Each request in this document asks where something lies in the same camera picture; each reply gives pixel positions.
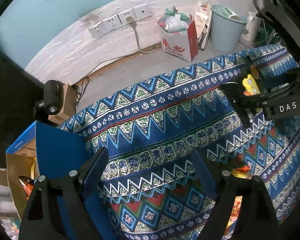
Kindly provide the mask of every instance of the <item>plastic bag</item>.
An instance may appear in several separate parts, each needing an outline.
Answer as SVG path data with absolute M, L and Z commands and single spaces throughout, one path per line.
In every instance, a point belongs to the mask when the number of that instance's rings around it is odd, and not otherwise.
M 179 13 L 173 6 L 164 11 L 164 16 L 158 20 L 158 24 L 167 33 L 183 32 L 189 27 L 192 20 L 184 13 Z

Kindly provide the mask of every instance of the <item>white kettle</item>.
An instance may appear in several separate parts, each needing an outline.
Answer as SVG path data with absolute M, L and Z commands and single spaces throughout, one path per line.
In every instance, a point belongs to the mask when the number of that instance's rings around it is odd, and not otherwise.
M 249 12 L 248 23 L 243 30 L 242 38 L 248 43 L 253 43 L 261 23 L 261 18 L 258 18 L 254 12 Z

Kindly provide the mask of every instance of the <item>wall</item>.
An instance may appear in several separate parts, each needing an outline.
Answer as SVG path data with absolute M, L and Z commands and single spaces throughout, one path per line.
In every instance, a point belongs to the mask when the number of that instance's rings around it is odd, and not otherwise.
M 0 51 L 21 68 L 62 30 L 114 0 L 14 0 L 0 17 Z

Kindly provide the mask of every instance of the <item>blue box flap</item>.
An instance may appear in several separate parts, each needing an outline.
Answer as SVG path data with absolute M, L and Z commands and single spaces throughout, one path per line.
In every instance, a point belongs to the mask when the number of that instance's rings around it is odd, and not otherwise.
M 19 137 L 15 142 L 6 150 L 7 154 L 14 154 L 20 150 L 24 145 L 31 142 L 34 139 L 35 124 L 34 121 Z

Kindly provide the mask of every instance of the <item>brown oval disc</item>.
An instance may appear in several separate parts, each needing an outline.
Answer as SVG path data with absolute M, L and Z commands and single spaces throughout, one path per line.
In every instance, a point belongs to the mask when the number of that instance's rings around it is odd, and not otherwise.
M 256 66 L 255 66 L 255 65 L 252 65 L 252 66 L 250 67 L 250 69 L 251 69 L 251 74 L 252 74 L 252 76 L 253 76 L 255 79 L 259 79 L 260 74 L 259 74 L 259 71 L 257 70 Z

